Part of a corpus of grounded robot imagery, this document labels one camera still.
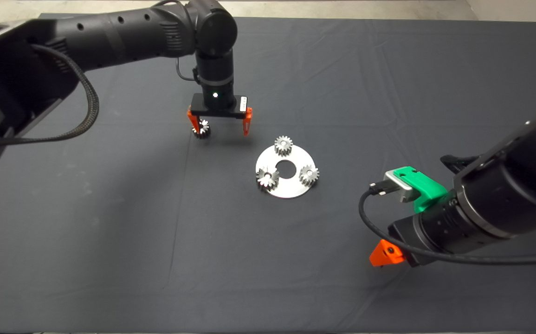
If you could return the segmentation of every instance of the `gear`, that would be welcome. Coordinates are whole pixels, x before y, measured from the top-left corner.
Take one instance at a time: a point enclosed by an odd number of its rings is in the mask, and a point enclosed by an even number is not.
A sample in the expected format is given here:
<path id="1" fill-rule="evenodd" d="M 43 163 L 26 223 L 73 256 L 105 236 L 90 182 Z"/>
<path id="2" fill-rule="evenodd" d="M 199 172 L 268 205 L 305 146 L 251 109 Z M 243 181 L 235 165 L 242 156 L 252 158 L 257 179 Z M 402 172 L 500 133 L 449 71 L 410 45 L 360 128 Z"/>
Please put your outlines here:
<path id="1" fill-rule="evenodd" d="M 255 178 L 258 181 L 258 185 L 262 190 L 272 190 L 278 186 L 278 180 L 280 176 L 278 171 L 274 169 L 271 171 L 268 167 L 260 168 L 257 173 L 255 173 Z"/>
<path id="2" fill-rule="evenodd" d="M 199 139 L 208 137 L 210 135 L 210 123 L 207 120 L 200 120 L 200 133 L 195 131 L 194 127 L 192 127 L 192 133 Z"/>
<path id="3" fill-rule="evenodd" d="M 319 178 L 319 169 L 311 165 L 303 167 L 299 173 L 299 179 L 306 186 L 312 186 Z"/>
<path id="4" fill-rule="evenodd" d="M 274 140 L 274 149 L 280 156 L 288 155 L 293 149 L 293 140 L 286 135 L 281 135 Z"/>

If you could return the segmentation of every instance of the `floor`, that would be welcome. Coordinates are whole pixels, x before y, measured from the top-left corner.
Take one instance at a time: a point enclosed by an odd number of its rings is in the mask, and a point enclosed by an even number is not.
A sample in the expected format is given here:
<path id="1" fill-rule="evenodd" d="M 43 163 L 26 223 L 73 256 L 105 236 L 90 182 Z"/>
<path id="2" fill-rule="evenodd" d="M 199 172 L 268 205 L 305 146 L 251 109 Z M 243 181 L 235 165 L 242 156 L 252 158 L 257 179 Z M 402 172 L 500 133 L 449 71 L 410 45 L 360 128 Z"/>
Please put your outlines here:
<path id="1" fill-rule="evenodd" d="M 102 13 L 150 6 L 149 0 L 0 0 L 0 22 L 40 13 Z M 238 17 L 477 19 L 466 0 L 222 1 Z"/>

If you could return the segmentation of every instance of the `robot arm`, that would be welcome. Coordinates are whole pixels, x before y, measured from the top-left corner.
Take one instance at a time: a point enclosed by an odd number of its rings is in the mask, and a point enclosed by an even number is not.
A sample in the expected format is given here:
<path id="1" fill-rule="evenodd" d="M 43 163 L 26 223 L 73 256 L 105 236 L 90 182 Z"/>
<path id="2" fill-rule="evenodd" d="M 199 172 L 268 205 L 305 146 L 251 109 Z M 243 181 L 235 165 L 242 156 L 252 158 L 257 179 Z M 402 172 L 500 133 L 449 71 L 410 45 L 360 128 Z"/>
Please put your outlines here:
<path id="1" fill-rule="evenodd" d="M 232 90 L 236 37 L 234 19 L 216 0 L 2 24 L 0 138 L 22 137 L 78 83 L 67 63 L 39 55 L 34 45 L 70 57 L 82 71 L 195 53 L 194 77 L 202 93 L 193 96 L 187 112 L 193 127 L 199 133 L 200 116 L 232 117 L 244 120 L 246 135 L 251 108 Z"/>
<path id="2" fill-rule="evenodd" d="M 417 212 L 388 227 L 391 238 L 382 241 L 372 253 L 372 264 L 404 260 L 411 266 L 435 260 L 472 264 L 536 263 L 536 257 L 457 255 L 536 230 L 536 119 L 482 156 L 454 159 L 446 165 L 457 172 L 454 189 L 449 192 L 411 167 L 391 171 L 392 176 L 387 180 L 372 185 L 377 193 L 399 192 L 404 199 L 415 199 Z M 401 244 L 434 254 L 419 254 Z"/>

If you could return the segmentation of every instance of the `gray table cloth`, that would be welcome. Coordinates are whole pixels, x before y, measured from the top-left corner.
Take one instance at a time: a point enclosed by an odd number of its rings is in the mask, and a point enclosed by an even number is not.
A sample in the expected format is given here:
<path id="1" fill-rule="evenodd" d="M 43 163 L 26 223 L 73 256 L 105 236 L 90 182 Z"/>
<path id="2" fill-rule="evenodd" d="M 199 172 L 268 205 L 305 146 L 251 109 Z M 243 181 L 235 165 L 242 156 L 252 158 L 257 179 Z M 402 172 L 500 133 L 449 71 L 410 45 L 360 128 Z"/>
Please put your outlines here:
<path id="1" fill-rule="evenodd" d="M 536 23 L 237 22 L 249 137 L 211 119 L 194 138 L 200 88 L 151 59 L 88 73 L 102 110 L 85 135 L 6 149 L 0 332 L 536 330 L 536 266 L 372 268 L 378 237 L 357 214 L 385 171 L 452 188 L 440 156 L 480 154 L 536 115 Z M 29 135 L 71 129 L 85 108 L 78 88 Z M 321 172 L 297 199 L 255 184 L 278 135 Z M 368 205 L 380 226 L 411 210 Z M 536 254 L 536 232 L 477 253 Z"/>

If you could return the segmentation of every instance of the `white label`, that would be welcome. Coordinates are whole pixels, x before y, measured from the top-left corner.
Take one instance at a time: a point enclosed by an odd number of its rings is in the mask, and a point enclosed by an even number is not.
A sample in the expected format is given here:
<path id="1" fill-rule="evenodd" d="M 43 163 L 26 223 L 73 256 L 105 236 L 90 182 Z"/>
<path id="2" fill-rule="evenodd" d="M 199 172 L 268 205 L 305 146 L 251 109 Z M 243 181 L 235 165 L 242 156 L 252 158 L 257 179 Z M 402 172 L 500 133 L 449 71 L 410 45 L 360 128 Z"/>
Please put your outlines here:
<path id="1" fill-rule="evenodd" d="M 239 108 L 240 112 L 247 111 L 247 97 L 241 96 L 241 108 Z"/>

